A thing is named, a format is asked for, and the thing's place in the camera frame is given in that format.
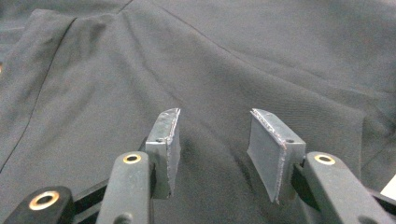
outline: wrinkled fabric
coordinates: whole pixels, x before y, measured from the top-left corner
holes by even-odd
[[[396,174],[390,3],[101,4],[2,11],[0,221],[36,189],[76,195],[107,179],[173,107],[181,161],[156,223],[299,223],[298,206],[269,203],[246,153],[251,108],[275,113],[307,151],[336,155],[368,188]]]

